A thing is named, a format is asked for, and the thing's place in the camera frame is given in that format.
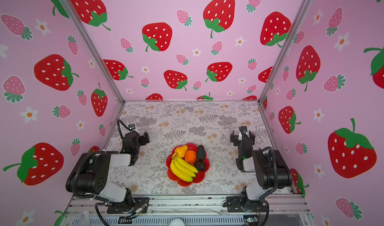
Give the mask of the dark fake avocado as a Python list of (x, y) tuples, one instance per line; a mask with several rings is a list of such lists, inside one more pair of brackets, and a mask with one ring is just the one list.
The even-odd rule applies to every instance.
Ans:
[(207, 166), (205, 162), (202, 161), (196, 161), (194, 164), (194, 167), (199, 171), (199, 172), (205, 172), (207, 170)]
[(196, 152), (197, 160), (203, 162), (206, 159), (207, 153), (203, 145), (199, 145)]

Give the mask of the yellow fake pear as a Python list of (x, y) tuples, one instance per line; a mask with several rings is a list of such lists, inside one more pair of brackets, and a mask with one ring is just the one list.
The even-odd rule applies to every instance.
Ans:
[(172, 155), (172, 159), (173, 160), (175, 160), (176, 158), (183, 159), (188, 150), (189, 150), (189, 147), (187, 145), (177, 147), (174, 151), (174, 154)]

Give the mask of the yellow fake banana bunch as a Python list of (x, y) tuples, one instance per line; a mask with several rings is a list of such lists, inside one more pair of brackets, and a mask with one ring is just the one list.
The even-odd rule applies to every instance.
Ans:
[(180, 180), (185, 181), (187, 183), (191, 183), (199, 173), (199, 171), (195, 167), (189, 165), (181, 158), (176, 158), (175, 160), (172, 160), (170, 168), (174, 175), (176, 175)]

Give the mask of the orange fake orange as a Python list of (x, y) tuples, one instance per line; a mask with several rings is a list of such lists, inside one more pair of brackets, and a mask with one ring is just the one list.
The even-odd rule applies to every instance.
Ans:
[(186, 151), (184, 160), (185, 160), (188, 164), (190, 164), (190, 165), (194, 165), (194, 163), (195, 163), (196, 160), (197, 160), (197, 154), (196, 154), (196, 152), (193, 151), (193, 150), (188, 150), (188, 151)]

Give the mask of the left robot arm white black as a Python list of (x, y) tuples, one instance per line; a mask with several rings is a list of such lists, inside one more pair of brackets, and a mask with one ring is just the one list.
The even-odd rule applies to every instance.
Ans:
[(132, 191), (108, 180), (109, 171), (134, 166), (140, 148), (150, 142), (148, 133), (142, 136), (134, 124), (125, 125), (117, 120), (122, 140), (121, 151), (95, 151), (83, 153), (66, 181), (66, 190), (78, 199), (96, 199), (106, 203), (112, 213), (128, 213), (134, 208)]

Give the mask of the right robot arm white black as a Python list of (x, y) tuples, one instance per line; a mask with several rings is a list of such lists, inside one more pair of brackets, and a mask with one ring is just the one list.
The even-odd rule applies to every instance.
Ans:
[(230, 142), (238, 148), (236, 166), (242, 173), (255, 173), (257, 179), (244, 187), (238, 198), (227, 198), (223, 207), (230, 212), (238, 209), (251, 212), (266, 206), (266, 197), (276, 190), (290, 187), (293, 176), (278, 150), (272, 147), (255, 150), (256, 136), (246, 126), (239, 127), (239, 131), (230, 135)]

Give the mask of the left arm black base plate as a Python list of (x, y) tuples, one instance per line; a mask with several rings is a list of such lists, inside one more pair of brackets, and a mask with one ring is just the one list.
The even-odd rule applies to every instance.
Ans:
[(132, 198), (129, 200), (125, 200), (122, 203), (111, 203), (108, 206), (107, 213), (108, 214), (133, 214), (137, 210), (139, 214), (145, 214), (147, 212), (149, 206), (150, 198), (147, 197), (139, 197)]

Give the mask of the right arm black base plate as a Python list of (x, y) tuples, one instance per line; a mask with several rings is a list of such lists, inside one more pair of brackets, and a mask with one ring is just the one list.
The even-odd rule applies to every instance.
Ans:
[(247, 198), (227, 197), (223, 207), (230, 213), (266, 213), (269, 206), (263, 201), (251, 201)]

